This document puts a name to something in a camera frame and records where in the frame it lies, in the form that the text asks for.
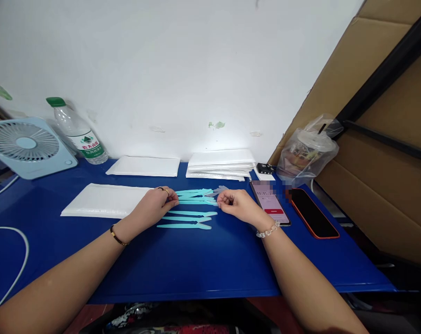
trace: white cable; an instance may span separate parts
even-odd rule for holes
[[[23,264],[21,265],[21,269],[19,274],[17,275],[17,277],[15,278],[14,283],[12,283],[11,287],[9,288],[9,290],[6,292],[5,296],[0,300],[0,305],[5,301],[5,299],[7,298],[7,296],[9,295],[9,293],[12,291],[12,289],[14,288],[15,284],[17,283],[17,281],[19,280],[21,273],[23,272],[23,269],[25,269],[26,266],[26,262],[28,262],[28,255],[29,255],[29,242],[28,239],[26,238],[26,235],[20,231],[19,229],[16,229],[14,227],[8,227],[8,226],[0,226],[0,229],[3,230],[12,230],[12,231],[16,231],[19,235],[21,235],[21,237],[23,238],[23,241],[25,242],[25,248],[26,248],[26,252],[25,252],[25,259],[23,260]]]
[[[2,192],[4,192],[7,188],[9,188],[9,186],[11,185],[11,184],[13,184],[17,179],[19,178],[19,176],[17,175],[16,177],[14,177],[13,179],[12,179],[12,181],[11,182],[9,182],[3,189],[1,189],[0,190],[0,194],[2,193]]]
[[[9,188],[11,186],[11,184],[13,184],[18,178],[19,178],[18,175],[16,177],[14,177],[3,189],[0,190],[0,194],[2,192],[4,192],[7,188]],[[26,251],[25,251],[25,259],[23,260],[23,264],[21,265],[20,272],[17,275],[17,277],[15,278],[15,281],[12,283],[11,287],[9,288],[9,290],[6,292],[5,296],[0,300],[0,305],[5,301],[5,299],[11,293],[11,291],[14,288],[15,284],[19,280],[19,278],[21,276],[21,273],[25,269],[26,262],[28,262],[28,256],[29,256],[29,242],[28,242],[28,239],[26,238],[26,235],[22,231],[20,231],[19,229],[14,228],[14,227],[8,227],[8,226],[0,226],[0,230],[1,229],[3,229],[3,230],[12,230],[12,231],[17,232],[23,238],[23,241],[25,242]]]

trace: white wall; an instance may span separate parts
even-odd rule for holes
[[[0,106],[51,118],[67,98],[113,157],[267,161],[361,2],[0,1]]]

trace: cardboard box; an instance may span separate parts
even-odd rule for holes
[[[354,18],[269,163],[296,128],[337,116],[421,16],[421,0],[368,0]],[[357,120],[421,148],[421,56]],[[317,182],[383,252],[421,264],[421,160],[354,130]]]
[[[277,164],[295,129],[323,113],[337,116],[420,16],[421,0],[366,1],[268,162]]]

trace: black phone screen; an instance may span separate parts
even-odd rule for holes
[[[292,203],[300,211],[307,225],[319,238],[338,238],[339,232],[331,225],[320,209],[303,189],[292,189]]]

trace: light blue fan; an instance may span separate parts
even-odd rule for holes
[[[0,160],[27,180],[78,164],[57,134],[38,117],[0,121]]]

